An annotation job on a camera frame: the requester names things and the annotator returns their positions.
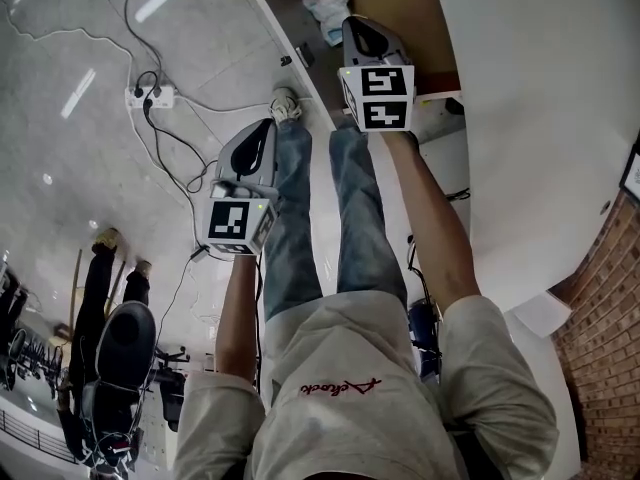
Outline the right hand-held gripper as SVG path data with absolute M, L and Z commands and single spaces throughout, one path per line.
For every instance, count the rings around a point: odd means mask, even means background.
M 362 132 L 407 131 L 415 99 L 415 67 L 400 38 L 356 15 L 342 23 L 345 103 Z

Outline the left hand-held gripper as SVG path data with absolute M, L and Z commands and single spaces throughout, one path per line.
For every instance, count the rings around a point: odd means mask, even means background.
M 261 253 L 277 219 L 277 126 L 270 118 L 239 131 L 221 150 L 202 227 L 221 254 Z

